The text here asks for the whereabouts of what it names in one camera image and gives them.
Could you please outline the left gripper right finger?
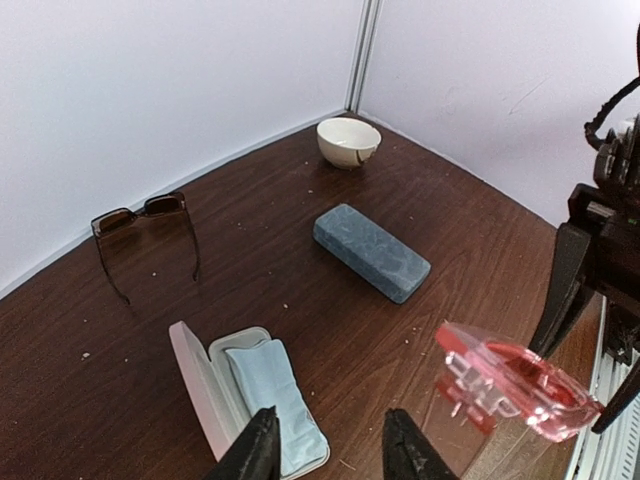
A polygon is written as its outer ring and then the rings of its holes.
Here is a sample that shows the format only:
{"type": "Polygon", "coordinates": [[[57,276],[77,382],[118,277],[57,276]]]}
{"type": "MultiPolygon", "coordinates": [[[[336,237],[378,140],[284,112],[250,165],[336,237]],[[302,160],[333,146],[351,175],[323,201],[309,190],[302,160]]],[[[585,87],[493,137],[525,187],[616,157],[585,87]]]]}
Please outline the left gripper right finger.
{"type": "Polygon", "coordinates": [[[459,480],[404,409],[385,413],[382,434],[384,480],[459,480]]]}

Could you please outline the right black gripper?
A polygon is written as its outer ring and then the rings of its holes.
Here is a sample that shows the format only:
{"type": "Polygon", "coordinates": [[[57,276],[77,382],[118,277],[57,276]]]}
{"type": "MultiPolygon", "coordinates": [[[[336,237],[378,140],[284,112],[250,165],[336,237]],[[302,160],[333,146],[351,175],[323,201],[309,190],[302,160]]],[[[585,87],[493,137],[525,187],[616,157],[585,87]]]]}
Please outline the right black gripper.
{"type": "Polygon", "coordinates": [[[568,205],[570,223],[557,230],[545,305],[528,346],[542,358],[559,347],[594,291],[639,308],[639,221],[586,184],[576,185],[568,205]]]}

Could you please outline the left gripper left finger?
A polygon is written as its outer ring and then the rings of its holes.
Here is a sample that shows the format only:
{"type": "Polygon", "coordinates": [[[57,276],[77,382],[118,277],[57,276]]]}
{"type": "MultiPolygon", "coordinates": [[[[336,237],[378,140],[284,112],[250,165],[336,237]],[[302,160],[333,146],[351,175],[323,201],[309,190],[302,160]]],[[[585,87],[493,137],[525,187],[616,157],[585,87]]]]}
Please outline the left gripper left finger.
{"type": "Polygon", "coordinates": [[[281,478],[280,423],[276,407],[261,408],[205,480],[281,478]]]}

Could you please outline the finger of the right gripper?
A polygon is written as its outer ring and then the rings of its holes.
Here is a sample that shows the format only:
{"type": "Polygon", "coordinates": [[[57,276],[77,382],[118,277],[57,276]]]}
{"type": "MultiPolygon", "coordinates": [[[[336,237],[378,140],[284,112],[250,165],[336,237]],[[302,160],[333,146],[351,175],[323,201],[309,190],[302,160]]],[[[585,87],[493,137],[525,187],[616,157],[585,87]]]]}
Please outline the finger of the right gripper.
{"type": "Polygon", "coordinates": [[[639,360],[635,360],[629,374],[604,408],[592,427],[595,434],[604,433],[639,395],[639,360]]]}

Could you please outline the pink glasses case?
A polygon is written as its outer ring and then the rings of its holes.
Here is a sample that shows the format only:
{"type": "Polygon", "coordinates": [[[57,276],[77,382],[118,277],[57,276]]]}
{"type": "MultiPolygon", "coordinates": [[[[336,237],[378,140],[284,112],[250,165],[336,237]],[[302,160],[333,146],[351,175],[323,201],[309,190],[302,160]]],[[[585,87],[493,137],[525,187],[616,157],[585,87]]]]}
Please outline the pink glasses case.
{"type": "MultiPolygon", "coordinates": [[[[171,345],[209,447],[218,461],[228,451],[255,415],[249,412],[234,379],[225,351],[230,348],[252,348],[272,340],[268,330],[252,326],[204,345],[183,321],[169,327],[171,345]]],[[[330,458],[317,461],[297,479],[320,468],[330,458]]]]}

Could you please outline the light blue cloth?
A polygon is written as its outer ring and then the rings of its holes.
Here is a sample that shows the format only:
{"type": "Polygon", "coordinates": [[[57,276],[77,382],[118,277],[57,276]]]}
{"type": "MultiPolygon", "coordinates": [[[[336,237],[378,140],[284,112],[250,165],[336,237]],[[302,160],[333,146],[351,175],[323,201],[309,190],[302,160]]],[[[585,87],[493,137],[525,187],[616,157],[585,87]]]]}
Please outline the light blue cloth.
{"type": "Polygon", "coordinates": [[[326,458],[329,444],[298,387],[281,340],[225,351],[250,413],[273,407],[280,423],[281,476],[298,475],[326,458]]]}

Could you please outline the red framed eyeglasses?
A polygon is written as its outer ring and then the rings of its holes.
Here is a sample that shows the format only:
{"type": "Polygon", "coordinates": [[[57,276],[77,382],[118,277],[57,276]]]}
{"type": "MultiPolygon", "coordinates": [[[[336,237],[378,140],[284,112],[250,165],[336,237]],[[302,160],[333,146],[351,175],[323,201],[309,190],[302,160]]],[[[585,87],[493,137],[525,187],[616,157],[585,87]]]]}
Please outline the red framed eyeglasses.
{"type": "Polygon", "coordinates": [[[435,341],[444,368],[435,391],[482,434],[501,419],[519,418],[559,443],[590,425],[603,405],[580,382],[520,344],[477,327],[443,323],[435,341]]]}

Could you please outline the grey-blue glasses case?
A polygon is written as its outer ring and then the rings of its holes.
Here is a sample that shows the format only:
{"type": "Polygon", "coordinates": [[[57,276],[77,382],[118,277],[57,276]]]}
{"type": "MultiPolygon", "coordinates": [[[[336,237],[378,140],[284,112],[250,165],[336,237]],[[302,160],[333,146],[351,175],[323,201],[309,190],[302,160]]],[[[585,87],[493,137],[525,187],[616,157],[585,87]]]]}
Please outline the grey-blue glasses case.
{"type": "Polygon", "coordinates": [[[406,302],[431,271],[429,261],[348,204],[320,215],[312,236],[395,304],[406,302]]]}

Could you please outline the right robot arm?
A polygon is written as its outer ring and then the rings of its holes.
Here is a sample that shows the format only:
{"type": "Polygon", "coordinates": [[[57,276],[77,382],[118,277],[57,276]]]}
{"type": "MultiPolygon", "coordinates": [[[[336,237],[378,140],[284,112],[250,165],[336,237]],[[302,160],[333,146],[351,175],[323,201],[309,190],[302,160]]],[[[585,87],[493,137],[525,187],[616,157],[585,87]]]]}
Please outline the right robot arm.
{"type": "Polygon", "coordinates": [[[569,217],[556,232],[553,262],[541,319],[529,343],[550,357],[594,294],[607,306],[604,348],[630,366],[593,432],[604,432],[639,394],[639,125],[624,132],[597,132],[621,100],[639,87],[633,79],[584,126],[596,152],[592,185],[577,185],[569,217]]]}

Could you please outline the dark sunglasses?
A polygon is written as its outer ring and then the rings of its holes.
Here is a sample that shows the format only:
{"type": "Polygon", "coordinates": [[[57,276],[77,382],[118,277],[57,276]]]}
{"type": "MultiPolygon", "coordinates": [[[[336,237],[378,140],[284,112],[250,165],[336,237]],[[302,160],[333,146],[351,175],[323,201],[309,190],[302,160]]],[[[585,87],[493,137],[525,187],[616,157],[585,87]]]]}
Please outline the dark sunglasses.
{"type": "Polygon", "coordinates": [[[181,191],[171,191],[148,198],[136,211],[120,207],[91,220],[90,226],[101,267],[108,283],[126,306],[130,306],[131,301],[120,290],[113,278],[105,259],[104,243],[112,242],[113,247],[118,247],[122,251],[132,248],[146,239],[160,241],[167,233],[170,220],[176,220],[189,232],[195,252],[195,265],[191,276],[193,281],[197,282],[202,262],[199,241],[187,207],[186,197],[181,191]]]}

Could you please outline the white ceramic bowl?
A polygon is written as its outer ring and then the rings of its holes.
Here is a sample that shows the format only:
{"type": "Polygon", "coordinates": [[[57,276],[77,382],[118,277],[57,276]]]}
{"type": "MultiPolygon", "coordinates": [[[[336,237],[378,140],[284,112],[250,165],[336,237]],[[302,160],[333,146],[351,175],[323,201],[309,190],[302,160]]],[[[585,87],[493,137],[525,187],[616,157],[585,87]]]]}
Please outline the white ceramic bowl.
{"type": "Polygon", "coordinates": [[[336,117],[316,127],[317,143],[323,158],[338,169],[362,167],[377,152],[381,133],[372,125],[355,118],[336,117]]]}

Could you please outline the right aluminium frame post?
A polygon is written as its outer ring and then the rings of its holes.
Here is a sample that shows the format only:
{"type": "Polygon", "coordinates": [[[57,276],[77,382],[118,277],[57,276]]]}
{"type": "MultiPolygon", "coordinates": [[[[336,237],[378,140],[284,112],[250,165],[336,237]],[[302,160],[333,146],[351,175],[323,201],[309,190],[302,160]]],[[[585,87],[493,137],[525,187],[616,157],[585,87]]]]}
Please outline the right aluminium frame post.
{"type": "Polygon", "coordinates": [[[360,108],[381,5],[380,0],[365,0],[362,5],[344,102],[344,109],[350,113],[357,113],[360,108]]]}

